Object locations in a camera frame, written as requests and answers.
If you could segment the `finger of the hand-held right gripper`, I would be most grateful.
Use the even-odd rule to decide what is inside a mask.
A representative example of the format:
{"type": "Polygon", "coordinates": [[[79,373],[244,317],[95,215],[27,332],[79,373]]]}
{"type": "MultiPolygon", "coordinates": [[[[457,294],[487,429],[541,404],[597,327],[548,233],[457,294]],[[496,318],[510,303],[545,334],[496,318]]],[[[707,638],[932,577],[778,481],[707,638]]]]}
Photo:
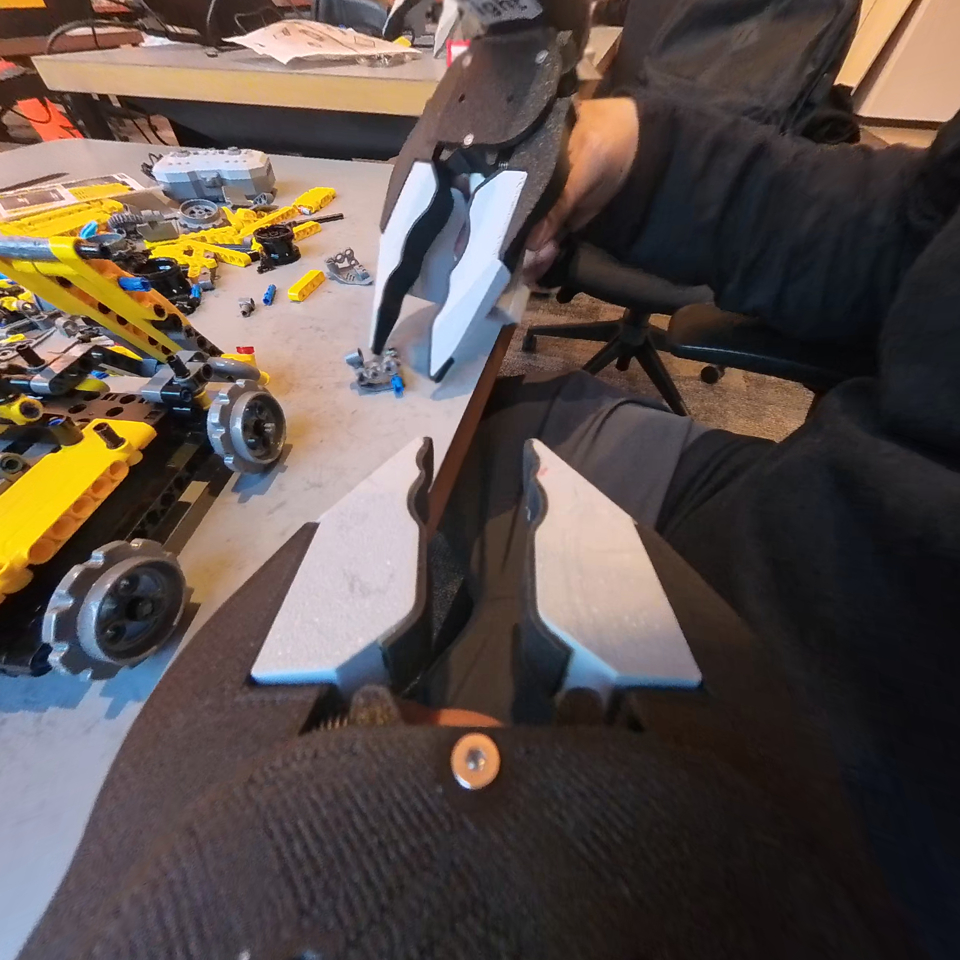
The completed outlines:
{"type": "Polygon", "coordinates": [[[381,230],[370,321],[373,354],[384,352],[403,302],[453,208],[447,172],[432,161],[415,161],[381,230]]]}
{"type": "Polygon", "coordinates": [[[478,186],[467,208],[462,254],[449,273],[445,300],[430,334],[429,376],[444,379],[474,321],[485,318],[507,288],[511,270],[502,248],[527,180],[504,171],[478,186]]]}

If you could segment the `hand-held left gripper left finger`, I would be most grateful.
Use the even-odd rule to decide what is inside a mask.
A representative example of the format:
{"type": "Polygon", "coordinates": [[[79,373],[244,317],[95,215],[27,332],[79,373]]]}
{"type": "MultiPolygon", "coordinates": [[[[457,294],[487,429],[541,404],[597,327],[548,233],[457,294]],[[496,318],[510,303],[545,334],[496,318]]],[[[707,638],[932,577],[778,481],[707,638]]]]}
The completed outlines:
{"type": "Polygon", "coordinates": [[[250,669],[259,686],[407,688],[431,652],[431,438],[415,438],[318,519],[250,669]]]}

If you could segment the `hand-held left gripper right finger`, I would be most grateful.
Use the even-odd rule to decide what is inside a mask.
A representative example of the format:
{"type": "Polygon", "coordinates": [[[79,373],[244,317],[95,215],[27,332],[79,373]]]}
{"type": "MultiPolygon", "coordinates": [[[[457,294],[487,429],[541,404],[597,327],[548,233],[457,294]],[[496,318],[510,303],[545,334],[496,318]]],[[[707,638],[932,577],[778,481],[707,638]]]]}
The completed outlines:
{"type": "Polygon", "coordinates": [[[523,450],[526,657],[549,695],[697,690],[702,672],[631,516],[543,442],[523,450]]]}

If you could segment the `small grey brick assembly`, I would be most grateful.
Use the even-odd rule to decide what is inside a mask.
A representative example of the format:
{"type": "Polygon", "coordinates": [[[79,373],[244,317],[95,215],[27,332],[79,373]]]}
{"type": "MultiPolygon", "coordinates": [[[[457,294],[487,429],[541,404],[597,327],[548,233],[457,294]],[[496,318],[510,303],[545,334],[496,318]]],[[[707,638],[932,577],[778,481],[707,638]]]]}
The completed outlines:
{"type": "Polygon", "coordinates": [[[394,346],[385,348],[382,354],[371,358],[366,358],[363,351],[357,348],[343,359],[353,371],[352,389],[359,395],[389,393],[398,399],[404,397],[402,356],[394,346]]]}

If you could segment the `person's right hand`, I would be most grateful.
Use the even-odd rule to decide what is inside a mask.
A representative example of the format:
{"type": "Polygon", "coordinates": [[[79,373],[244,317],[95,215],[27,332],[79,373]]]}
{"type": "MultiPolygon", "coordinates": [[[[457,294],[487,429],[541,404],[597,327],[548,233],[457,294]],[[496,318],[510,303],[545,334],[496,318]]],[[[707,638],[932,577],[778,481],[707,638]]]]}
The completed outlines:
{"type": "Polygon", "coordinates": [[[526,286],[537,288],[564,242],[618,195],[637,157],[640,126],[641,111],[631,97],[581,102],[566,149],[566,182],[526,241],[521,270],[526,286]]]}

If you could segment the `grey toy panel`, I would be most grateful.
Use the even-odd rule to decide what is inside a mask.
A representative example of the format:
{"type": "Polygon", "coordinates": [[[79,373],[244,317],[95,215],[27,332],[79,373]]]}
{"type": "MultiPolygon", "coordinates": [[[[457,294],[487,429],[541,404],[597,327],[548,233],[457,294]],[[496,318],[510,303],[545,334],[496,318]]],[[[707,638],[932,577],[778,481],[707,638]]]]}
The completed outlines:
{"type": "Polygon", "coordinates": [[[323,271],[329,280],[342,285],[369,286],[374,282],[371,272],[349,246],[325,258],[323,271]]]}

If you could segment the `black toy wheel hub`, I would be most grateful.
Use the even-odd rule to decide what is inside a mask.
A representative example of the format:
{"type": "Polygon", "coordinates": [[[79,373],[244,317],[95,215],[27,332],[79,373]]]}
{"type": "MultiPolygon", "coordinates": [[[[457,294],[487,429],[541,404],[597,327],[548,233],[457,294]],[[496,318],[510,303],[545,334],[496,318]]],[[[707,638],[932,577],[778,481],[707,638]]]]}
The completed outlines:
{"type": "Polygon", "coordinates": [[[294,228],[287,223],[260,226],[251,235],[258,247],[258,273],[266,273],[301,260],[294,228]]]}

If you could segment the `white paper sheet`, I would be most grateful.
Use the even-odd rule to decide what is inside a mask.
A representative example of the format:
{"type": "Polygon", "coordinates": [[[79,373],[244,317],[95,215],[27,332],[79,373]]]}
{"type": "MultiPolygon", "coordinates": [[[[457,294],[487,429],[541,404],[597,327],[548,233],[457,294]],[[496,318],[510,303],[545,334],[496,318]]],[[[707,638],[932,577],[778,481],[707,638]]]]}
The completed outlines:
{"type": "Polygon", "coordinates": [[[283,66],[400,66],[424,54],[396,41],[302,19],[279,20],[223,41],[283,66]]]}

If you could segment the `grey toy battery box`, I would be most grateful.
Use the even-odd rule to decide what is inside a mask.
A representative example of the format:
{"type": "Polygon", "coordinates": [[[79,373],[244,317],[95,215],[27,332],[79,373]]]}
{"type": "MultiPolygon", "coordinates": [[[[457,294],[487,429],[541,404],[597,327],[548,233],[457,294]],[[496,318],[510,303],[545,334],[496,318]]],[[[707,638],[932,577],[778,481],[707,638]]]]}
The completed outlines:
{"type": "Polygon", "coordinates": [[[169,199],[179,203],[270,204],[277,192],[272,162],[261,150],[180,148],[152,156],[142,169],[169,199]]]}

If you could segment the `pile of toy brick pieces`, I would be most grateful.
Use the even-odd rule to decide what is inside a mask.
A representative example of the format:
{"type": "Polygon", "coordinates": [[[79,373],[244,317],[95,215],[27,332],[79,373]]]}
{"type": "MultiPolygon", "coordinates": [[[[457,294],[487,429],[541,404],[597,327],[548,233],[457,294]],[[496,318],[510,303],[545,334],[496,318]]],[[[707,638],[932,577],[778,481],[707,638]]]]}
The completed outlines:
{"type": "Polygon", "coordinates": [[[291,203],[174,203],[161,189],[95,199],[2,222],[2,275],[64,314],[82,316],[137,350],[163,358],[190,340],[199,273],[258,265],[254,230],[287,224],[294,240],[321,230],[335,189],[312,187],[291,203]]]}

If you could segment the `dark grey backpack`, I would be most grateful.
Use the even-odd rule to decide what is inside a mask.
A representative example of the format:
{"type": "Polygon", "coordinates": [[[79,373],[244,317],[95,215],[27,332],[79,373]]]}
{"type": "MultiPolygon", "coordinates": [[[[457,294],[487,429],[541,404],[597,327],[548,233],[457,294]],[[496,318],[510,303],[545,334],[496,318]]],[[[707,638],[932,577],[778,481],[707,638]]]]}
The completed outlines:
{"type": "Polygon", "coordinates": [[[823,145],[858,143],[837,76],[857,1],[634,1],[599,95],[645,91],[823,145]]]}

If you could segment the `person's black sweater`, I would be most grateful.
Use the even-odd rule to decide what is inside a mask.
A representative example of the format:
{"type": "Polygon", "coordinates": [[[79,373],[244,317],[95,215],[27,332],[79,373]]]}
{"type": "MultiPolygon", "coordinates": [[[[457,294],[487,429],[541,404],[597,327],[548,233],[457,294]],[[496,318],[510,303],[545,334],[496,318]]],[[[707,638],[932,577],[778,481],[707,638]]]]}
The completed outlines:
{"type": "Polygon", "coordinates": [[[670,544],[777,646],[924,952],[958,958],[958,211],[865,348],[670,544]]]}

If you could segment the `yellow black toy brick vehicle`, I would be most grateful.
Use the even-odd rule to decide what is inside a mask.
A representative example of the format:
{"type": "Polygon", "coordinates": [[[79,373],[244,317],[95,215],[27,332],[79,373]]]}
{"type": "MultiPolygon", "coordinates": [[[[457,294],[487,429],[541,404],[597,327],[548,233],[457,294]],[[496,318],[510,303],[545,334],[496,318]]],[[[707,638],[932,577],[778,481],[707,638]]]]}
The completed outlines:
{"type": "Polygon", "coordinates": [[[114,676],[175,636],[190,596],[166,542],[186,490],[281,459],[282,404],[182,306],[179,264],[80,216],[2,233],[2,280],[53,309],[2,339],[1,669],[114,676]]]}

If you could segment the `instruction booklet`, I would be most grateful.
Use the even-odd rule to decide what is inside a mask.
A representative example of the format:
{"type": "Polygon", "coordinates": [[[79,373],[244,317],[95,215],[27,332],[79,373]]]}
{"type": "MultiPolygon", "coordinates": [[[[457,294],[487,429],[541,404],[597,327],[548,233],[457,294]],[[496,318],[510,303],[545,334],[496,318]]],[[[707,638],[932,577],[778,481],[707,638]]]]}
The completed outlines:
{"type": "Polygon", "coordinates": [[[26,185],[7,187],[1,191],[1,221],[8,222],[95,200],[113,200],[152,188],[135,177],[122,173],[61,181],[38,180],[26,185]]]}

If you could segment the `beige board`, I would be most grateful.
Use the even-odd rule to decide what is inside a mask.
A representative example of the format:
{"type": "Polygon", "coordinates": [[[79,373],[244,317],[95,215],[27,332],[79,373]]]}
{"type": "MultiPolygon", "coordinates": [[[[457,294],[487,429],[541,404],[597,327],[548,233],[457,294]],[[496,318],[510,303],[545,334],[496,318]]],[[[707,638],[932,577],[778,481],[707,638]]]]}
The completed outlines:
{"type": "Polygon", "coordinates": [[[836,82],[866,142],[929,146],[959,108],[959,3],[860,2],[836,82]]]}

